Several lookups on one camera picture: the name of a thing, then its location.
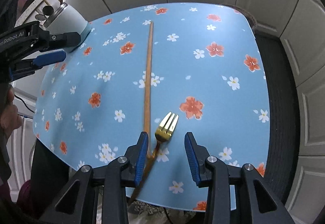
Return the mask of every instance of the silver bolt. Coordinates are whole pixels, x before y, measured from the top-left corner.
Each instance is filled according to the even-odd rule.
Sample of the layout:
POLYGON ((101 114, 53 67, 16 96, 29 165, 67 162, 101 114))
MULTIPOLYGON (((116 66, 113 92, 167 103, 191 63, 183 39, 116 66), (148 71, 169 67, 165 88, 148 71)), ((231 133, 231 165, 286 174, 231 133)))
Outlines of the silver bolt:
POLYGON ((120 156, 117 160, 119 163, 125 163, 127 161, 127 158, 125 156, 120 156))
POLYGON ((214 156, 209 156, 208 161, 211 162, 211 163, 215 163, 217 161, 217 158, 214 157, 214 156))
POLYGON ((245 169, 246 169, 247 171, 251 171, 251 170, 254 169, 254 166, 251 165, 251 164, 245 164, 244 167, 245 167, 245 169))
POLYGON ((89 170, 90 170, 90 166, 88 166, 88 165, 81 167, 81 171, 84 173, 87 173, 89 170))

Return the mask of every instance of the hand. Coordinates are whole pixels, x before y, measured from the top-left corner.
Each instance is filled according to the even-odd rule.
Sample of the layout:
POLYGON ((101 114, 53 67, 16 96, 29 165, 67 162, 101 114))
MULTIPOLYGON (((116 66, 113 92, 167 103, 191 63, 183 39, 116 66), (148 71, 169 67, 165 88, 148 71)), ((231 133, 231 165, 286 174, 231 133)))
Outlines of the hand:
POLYGON ((6 140, 9 139, 10 135, 15 129, 18 129, 22 125, 22 118, 18 115, 18 108, 12 102, 15 98, 14 89, 11 87, 8 91, 8 104, 4 108, 3 113, 0 117, 0 125, 6 136, 6 140))

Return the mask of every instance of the dark floor mat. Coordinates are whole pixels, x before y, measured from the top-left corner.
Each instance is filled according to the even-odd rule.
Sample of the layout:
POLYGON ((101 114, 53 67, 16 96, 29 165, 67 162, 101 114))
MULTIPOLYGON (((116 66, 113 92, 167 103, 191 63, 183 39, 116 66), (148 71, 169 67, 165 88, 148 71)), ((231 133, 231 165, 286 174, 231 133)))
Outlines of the dark floor mat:
POLYGON ((270 144, 264 179, 285 204, 299 153, 297 90, 280 39, 256 34, 256 43, 263 61, 270 101, 270 144))

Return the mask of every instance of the blue tabletop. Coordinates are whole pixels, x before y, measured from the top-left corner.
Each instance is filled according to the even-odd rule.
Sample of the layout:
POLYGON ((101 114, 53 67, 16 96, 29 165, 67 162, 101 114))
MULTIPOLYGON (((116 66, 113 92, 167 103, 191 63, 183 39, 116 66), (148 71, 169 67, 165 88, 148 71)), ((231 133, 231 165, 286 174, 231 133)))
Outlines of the blue tabletop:
POLYGON ((76 170, 83 164, 105 165, 135 144, 143 130, 151 20, 152 149, 160 120, 169 111, 179 120, 139 199, 204 210, 208 190, 192 180, 186 132, 193 132, 210 155, 234 166, 251 163, 261 174, 268 155, 269 97, 262 60, 246 18, 232 8, 157 4, 93 21, 84 43, 48 68, 34 133, 76 170))

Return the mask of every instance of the floral tablecloth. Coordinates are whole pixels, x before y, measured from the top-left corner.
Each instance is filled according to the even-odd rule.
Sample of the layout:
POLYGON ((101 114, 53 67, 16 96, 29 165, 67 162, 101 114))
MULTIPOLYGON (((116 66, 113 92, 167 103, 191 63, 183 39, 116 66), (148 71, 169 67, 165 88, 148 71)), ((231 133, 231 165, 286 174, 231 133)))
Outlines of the floral tablecloth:
MULTIPOLYGON (((151 20, 152 148, 160 120, 169 111, 180 117, 139 199, 204 210, 207 188, 197 188, 192 180, 186 132, 225 163, 251 163, 261 174, 268 155, 269 97, 262 61, 246 18, 232 8, 157 4, 91 22, 84 43, 48 68, 34 133, 74 169, 105 165, 135 144, 143 129, 151 20)), ((236 207, 232 189, 231 207, 236 207)))

